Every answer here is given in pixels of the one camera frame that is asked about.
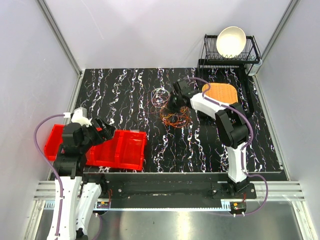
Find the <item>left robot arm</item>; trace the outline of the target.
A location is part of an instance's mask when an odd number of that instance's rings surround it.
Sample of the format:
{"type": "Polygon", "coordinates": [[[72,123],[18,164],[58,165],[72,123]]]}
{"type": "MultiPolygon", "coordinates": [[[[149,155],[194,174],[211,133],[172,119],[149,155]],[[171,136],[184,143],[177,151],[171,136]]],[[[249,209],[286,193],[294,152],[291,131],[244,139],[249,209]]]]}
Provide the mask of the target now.
{"type": "Polygon", "coordinates": [[[116,131],[99,117],[95,121],[99,129],[91,122],[72,122],[63,127],[62,143],[53,163],[55,205],[49,240],[88,239],[96,201],[108,193],[104,176],[84,173],[90,148],[112,140],[116,131]]]}

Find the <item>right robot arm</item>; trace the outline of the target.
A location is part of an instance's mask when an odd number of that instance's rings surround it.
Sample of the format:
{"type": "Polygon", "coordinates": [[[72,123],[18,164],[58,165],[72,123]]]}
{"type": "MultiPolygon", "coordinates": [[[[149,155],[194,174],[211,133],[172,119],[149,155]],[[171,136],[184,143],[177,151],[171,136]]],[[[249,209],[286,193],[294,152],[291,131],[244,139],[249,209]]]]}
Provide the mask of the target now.
{"type": "Polygon", "coordinates": [[[216,82],[205,82],[202,89],[192,89],[186,79],[174,82],[173,88],[166,107],[169,112],[177,113],[187,107],[214,119],[228,156],[224,190],[230,197],[239,198],[250,183],[245,158],[253,129],[238,103],[237,90],[231,84],[216,82]]]}

